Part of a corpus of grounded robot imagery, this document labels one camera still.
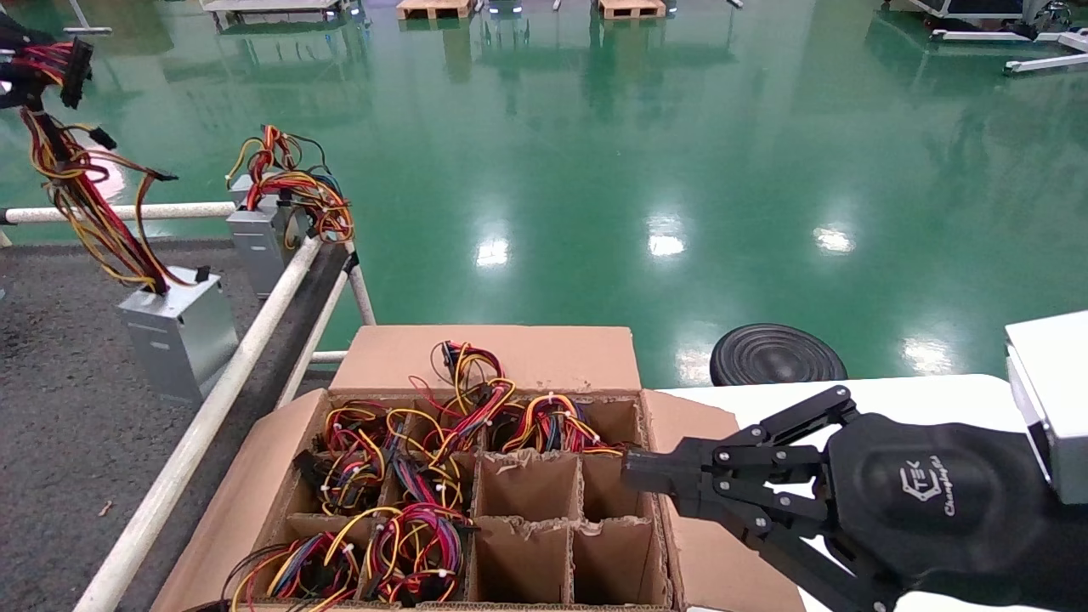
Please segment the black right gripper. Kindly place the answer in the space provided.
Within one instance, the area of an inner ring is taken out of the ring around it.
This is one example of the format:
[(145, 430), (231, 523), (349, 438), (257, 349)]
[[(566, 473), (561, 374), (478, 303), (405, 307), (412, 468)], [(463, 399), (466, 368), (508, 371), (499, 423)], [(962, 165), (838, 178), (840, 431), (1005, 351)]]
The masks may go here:
[[(722, 440), (629, 450), (622, 480), (718, 523), (831, 611), (893, 611), (900, 590), (1084, 611), (1085, 507), (1058, 499), (1026, 434), (858, 415), (833, 385)], [(826, 453), (800, 445), (832, 425)], [(834, 531), (825, 504), (765, 485), (828, 477)]]

